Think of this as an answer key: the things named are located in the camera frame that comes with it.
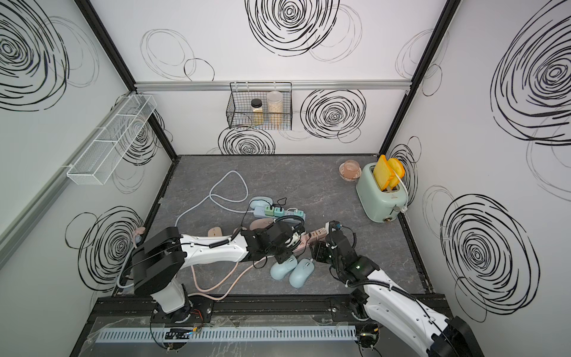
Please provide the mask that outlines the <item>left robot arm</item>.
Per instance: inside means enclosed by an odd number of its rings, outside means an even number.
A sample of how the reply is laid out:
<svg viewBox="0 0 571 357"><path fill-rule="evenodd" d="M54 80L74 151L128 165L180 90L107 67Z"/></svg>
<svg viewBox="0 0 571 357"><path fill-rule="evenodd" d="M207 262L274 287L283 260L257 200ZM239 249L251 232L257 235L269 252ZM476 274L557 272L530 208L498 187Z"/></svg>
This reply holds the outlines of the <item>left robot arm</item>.
<svg viewBox="0 0 571 357"><path fill-rule="evenodd" d="M237 228L230 236L195 237L168 227L132 253L134 294L150 296L162 312L188 311L190 301L177 281L181 269L217 262L258 262L274 257L282 263L300 245L305 232L301 217L274 219L265 228Z"/></svg>

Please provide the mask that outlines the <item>peach mouse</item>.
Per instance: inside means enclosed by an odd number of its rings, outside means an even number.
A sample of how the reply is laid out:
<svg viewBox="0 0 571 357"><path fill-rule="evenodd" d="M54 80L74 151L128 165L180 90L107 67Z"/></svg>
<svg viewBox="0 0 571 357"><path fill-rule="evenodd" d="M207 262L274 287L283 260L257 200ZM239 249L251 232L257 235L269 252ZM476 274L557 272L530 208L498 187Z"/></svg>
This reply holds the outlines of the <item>peach mouse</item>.
<svg viewBox="0 0 571 357"><path fill-rule="evenodd" d="M223 237L224 234L220 227L213 227L208 230L208 237Z"/></svg>

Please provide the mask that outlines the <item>pink power strip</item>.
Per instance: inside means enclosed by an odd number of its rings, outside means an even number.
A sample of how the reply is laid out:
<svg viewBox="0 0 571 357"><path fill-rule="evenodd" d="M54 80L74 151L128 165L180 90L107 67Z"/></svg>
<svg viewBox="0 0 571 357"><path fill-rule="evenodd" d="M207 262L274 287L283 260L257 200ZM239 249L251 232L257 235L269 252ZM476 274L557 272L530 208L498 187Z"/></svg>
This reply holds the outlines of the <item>pink power strip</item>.
<svg viewBox="0 0 571 357"><path fill-rule="evenodd" d="M315 242L318 242L319 240L325 239L326 235L327 235L327 229L326 228L320 228L318 230L311 231L309 233L305 233L300 238L300 244L294 249L293 254L296 257L299 257L300 255L302 255L304 253L304 251L306 251L306 249L309 245L311 245Z"/></svg>

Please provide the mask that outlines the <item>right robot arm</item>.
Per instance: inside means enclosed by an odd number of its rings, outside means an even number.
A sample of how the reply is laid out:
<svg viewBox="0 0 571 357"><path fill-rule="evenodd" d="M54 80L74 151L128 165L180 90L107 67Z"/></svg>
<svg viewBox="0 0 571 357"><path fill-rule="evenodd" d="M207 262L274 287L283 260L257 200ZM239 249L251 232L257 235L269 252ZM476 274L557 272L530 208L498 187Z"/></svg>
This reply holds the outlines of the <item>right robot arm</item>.
<svg viewBox="0 0 571 357"><path fill-rule="evenodd" d="M337 221L326 224L317 240L317 257L332 276L352 290L353 314L388 328L418 356L483 356L471 327L458 316L449 318L394 283L370 258L356 252L356 243Z"/></svg>

